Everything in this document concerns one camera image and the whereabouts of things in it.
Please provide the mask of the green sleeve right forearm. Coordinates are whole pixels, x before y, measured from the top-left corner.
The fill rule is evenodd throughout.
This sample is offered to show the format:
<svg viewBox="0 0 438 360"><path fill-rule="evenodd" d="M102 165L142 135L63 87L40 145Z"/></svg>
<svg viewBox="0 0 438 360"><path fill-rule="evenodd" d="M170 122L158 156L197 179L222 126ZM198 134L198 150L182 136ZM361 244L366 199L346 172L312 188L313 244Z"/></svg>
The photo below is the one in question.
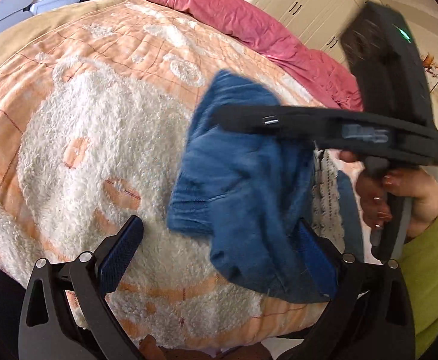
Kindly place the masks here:
<svg viewBox="0 0 438 360"><path fill-rule="evenodd" d="M419 358L438 337L438 218L404 245L399 265L412 304Z"/></svg>

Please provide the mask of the right hand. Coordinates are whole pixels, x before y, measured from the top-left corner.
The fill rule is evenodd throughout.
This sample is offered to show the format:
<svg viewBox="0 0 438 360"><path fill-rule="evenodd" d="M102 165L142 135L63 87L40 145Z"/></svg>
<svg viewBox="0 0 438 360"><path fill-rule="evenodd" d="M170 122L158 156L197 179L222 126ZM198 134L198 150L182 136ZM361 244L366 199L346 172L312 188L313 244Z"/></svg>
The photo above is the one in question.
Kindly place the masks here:
<svg viewBox="0 0 438 360"><path fill-rule="evenodd" d="M422 168L400 168L382 178L362 172L356 181L356 193L363 221L373 230L379 230L393 219L387 203L389 193L412 199L407 239L420 236L438 218L438 182Z"/></svg>

